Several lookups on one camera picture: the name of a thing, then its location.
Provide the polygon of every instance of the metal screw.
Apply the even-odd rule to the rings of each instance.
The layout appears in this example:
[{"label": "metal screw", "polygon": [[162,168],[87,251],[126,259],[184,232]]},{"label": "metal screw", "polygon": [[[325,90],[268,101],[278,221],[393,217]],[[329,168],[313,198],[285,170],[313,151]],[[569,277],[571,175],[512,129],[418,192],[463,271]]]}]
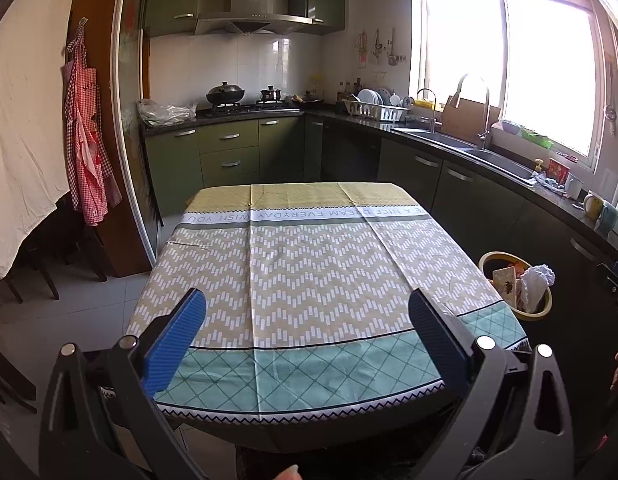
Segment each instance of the metal screw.
[{"label": "metal screw", "polygon": [[72,355],[75,352],[75,345],[73,343],[67,343],[62,348],[60,348],[60,353],[63,356]]},{"label": "metal screw", "polygon": [[488,335],[481,335],[478,339],[476,339],[476,343],[483,350],[491,350],[496,347],[496,341],[490,338]]},{"label": "metal screw", "polygon": [[551,357],[554,352],[549,345],[541,344],[538,345],[538,353],[542,355],[542,357]]},{"label": "metal screw", "polygon": [[131,350],[138,343],[135,335],[123,335],[118,340],[118,346],[123,350]]}]

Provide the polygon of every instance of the cup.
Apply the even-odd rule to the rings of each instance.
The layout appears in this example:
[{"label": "cup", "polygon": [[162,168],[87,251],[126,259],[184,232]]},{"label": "cup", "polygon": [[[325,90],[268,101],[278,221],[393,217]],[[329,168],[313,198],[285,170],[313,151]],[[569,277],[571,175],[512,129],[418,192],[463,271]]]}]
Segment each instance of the cup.
[{"label": "cup", "polygon": [[602,197],[595,194],[590,189],[589,193],[587,193],[587,196],[585,197],[585,200],[582,201],[582,206],[585,209],[585,214],[592,220],[597,219],[598,215],[600,215],[600,211],[602,210],[603,202],[605,201],[602,199]]},{"label": "cup", "polygon": [[616,222],[618,221],[618,209],[611,205],[606,200],[603,201],[602,209],[600,210],[600,216],[598,217],[597,229],[600,229],[604,233],[609,233]]},{"label": "cup", "polygon": [[569,198],[576,200],[581,190],[582,182],[570,173],[567,176],[567,181],[564,183],[564,192]]}]

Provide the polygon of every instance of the table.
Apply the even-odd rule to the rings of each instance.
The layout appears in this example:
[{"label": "table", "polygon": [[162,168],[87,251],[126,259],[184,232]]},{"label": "table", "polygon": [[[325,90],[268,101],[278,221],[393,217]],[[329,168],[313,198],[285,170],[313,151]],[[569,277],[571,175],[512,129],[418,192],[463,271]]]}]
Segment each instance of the table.
[{"label": "table", "polygon": [[207,318],[154,399],[256,449],[355,440],[449,401],[432,395],[443,384],[407,316],[415,288],[503,348],[526,338],[470,258],[392,184],[201,190],[127,333],[140,335],[191,286],[205,294]]}]

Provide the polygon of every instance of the window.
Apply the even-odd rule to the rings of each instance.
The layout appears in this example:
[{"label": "window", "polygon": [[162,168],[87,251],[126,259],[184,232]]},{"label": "window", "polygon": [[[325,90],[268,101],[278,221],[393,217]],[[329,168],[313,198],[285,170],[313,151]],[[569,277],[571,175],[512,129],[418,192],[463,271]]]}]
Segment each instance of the window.
[{"label": "window", "polygon": [[[503,118],[593,165],[603,71],[589,0],[414,0],[419,8],[412,86],[445,103],[465,73],[480,76]],[[484,102],[484,94],[480,79],[466,79],[463,98]]]}]

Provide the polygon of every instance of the sink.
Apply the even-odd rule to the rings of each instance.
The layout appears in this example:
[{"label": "sink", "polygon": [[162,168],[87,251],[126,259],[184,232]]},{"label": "sink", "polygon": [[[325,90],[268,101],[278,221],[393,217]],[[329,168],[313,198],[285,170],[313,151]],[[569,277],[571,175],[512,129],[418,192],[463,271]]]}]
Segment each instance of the sink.
[{"label": "sink", "polygon": [[529,186],[533,186],[536,183],[536,180],[532,177],[532,171],[524,166],[509,160],[508,158],[498,155],[498,153],[489,152],[487,150],[478,150],[478,149],[470,149],[463,150],[467,155],[473,156],[475,158],[479,158],[483,162],[486,162],[490,166],[495,166],[499,168],[499,170],[508,173],[510,176],[522,180],[525,184]]},{"label": "sink", "polygon": [[403,134],[420,137],[420,139],[437,142],[438,144],[448,146],[449,148],[475,148],[473,144],[465,142],[464,140],[456,139],[455,137],[449,137],[444,134],[432,134],[429,130],[417,130],[414,128],[393,128],[393,130],[395,132],[401,132]]}]

